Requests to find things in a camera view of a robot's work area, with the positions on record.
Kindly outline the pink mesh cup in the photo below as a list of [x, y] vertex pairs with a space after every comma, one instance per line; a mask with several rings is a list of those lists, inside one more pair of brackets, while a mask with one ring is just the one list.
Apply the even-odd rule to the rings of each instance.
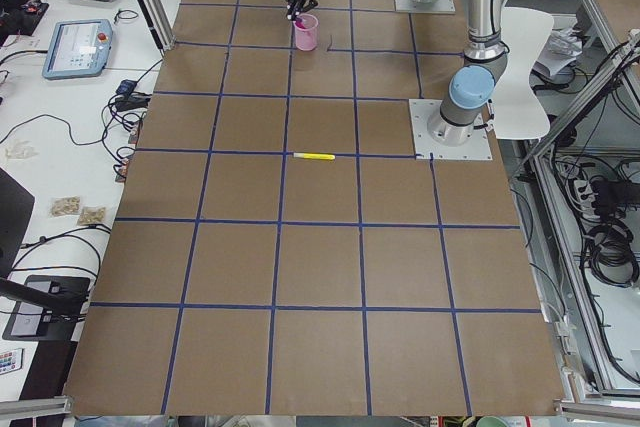
[[[302, 19], [305, 29], [300, 29], [295, 25], [297, 19]], [[294, 43], [295, 47], [301, 51], [312, 51], [318, 44], [318, 19], [311, 14], [301, 14], [294, 21]]]

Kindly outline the yellow marker pen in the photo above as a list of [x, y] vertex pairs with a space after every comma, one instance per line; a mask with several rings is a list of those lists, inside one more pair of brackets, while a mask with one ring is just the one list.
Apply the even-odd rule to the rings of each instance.
[[334, 154], [329, 153], [294, 152], [292, 155], [296, 159], [305, 160], [334, 161], [336, 159]]

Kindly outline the black power adapter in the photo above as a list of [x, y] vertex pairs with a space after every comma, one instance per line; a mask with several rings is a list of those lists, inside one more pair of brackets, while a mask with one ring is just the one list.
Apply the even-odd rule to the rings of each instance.
[[116, 94], [118, 96], [128, 97], [130, 96], [137, 87], [137, 81], [131, 79], [124, 79], [120, 82], [119, 86], [116, 89]]

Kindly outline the white plastic chair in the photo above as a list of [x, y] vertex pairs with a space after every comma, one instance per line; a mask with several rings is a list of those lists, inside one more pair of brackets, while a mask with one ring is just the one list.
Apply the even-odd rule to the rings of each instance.
[[502, 41], [508, 62], [492, 94], [494, 131], [498, 139], [531, 140], [550, 129], [547, 114], [529, 84], [530, 72], [554, 25], [542, 11], [506, 7], [502, 11]]

